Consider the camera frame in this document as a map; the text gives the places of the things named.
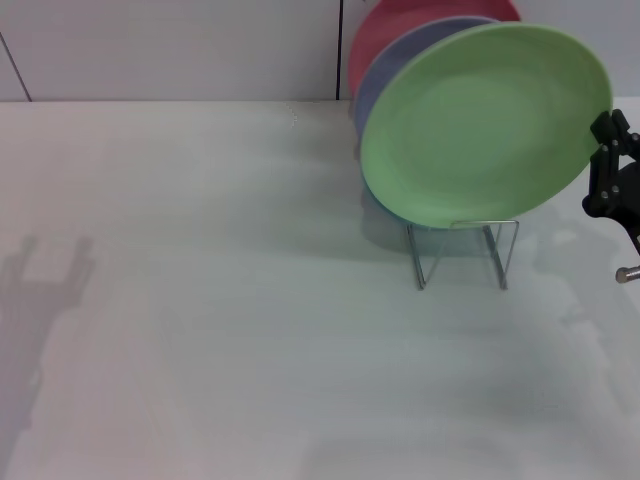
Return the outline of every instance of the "red plate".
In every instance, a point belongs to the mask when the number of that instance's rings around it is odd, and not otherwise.
[[[509,0],[381,0],[358,29],[351,47],[351,92],[355,95],[371,62],[395,39],[427,22],[462,15],[520,20]]]

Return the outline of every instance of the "tabletop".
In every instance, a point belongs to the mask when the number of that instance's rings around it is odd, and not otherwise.
[[[637,478],[638,258],[587,172],[508,291],[471,231],[419,292],[347,110],[0,105],[0,480]]]

